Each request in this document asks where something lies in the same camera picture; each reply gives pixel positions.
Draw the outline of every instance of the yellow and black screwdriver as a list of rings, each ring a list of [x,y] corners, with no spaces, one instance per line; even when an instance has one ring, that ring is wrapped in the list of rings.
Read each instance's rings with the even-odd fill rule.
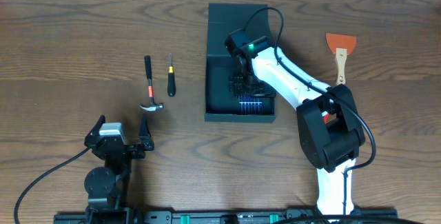
[[[173,57],[170,53],[170,69],[168,71],[168,86],[167,86],[168,96],[173,97],[176,94],[176,84],[174,83],[174,71],[173,71]]]

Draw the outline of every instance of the open box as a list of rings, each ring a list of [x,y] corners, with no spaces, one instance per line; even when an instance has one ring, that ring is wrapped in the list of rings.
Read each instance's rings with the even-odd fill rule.
[[[225,48],[228,34],[243,28],[261,4],[210,3],[208,7],[207,67],[205,72],[205,121],[272,123],[274,97],[242,98],[235,96],[230,83],[236,63]],[[268,12],[257,14],[247,28],[253,39],[271,36]]]

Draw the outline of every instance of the hammer head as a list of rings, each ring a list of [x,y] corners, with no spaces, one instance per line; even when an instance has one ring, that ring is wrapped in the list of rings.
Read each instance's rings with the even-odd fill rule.
[[[155,112],[162,110],[164,108],[164,105],[162,103],[159,104],[151,103],[150,107],[145,107],[144,105],[141,105],[141,108],[145,111]]]

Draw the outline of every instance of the beige handle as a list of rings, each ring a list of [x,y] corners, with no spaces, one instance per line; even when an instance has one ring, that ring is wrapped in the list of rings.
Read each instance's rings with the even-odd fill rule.
[[[337,73],[336,85],[339,85],[341,83],[342,84],[346,83],[346,77],[345,77],[346,58],[347,58],[347,50],[344,48],[337,48],[336,63],[337,63],[338,73]]]

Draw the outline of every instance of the wood grain surface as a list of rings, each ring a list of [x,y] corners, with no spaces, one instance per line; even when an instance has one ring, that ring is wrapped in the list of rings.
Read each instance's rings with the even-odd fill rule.
[[[281,47],[313,77],[335,82],[326,32],[357,36],[347,85],[378,146],[353,176],[353,201],[441,222],[441,0],[0,0],[0,223],[20,193],[79,153],[101,114],[138,142],[152,56],[162,112],[149,115],[155,151],[133,165],[130,201],[175,210],[314,205],[316,171],[298,142],[296,113],[276,99],[272,124],[206,123],[208,3],[266,3],[285,15]],[[272,32],[280,22],[270,14]],[[177,93],[167,96],[173,52]],[[367,142],[358,162],[369,157]],[[92,153],[24,198],[22,223],[51,223],[87,205]]]

